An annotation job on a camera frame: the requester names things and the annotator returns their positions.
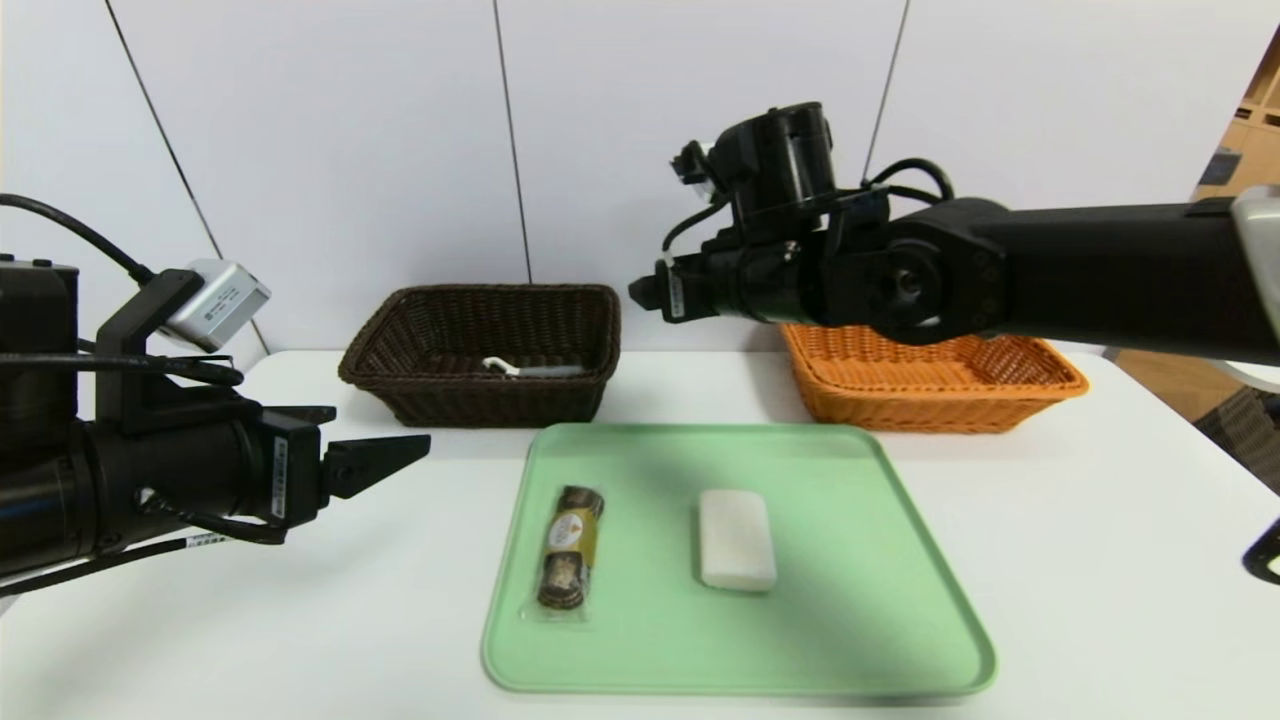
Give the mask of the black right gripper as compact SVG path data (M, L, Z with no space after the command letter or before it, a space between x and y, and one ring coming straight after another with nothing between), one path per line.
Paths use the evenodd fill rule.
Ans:
M684 255L667 249L655 264L655 275L628 284L630 299L644 311L662 310L668 323L713 316L736 316L763 322L753 309L753 291L768 274L774 254L724 243L704 243Z

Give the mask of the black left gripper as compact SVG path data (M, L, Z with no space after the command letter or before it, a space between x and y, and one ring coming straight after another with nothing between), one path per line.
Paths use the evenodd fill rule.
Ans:
M99 532L284 536L425 459L430 434L330 442L334 406L129 410L99 419Z

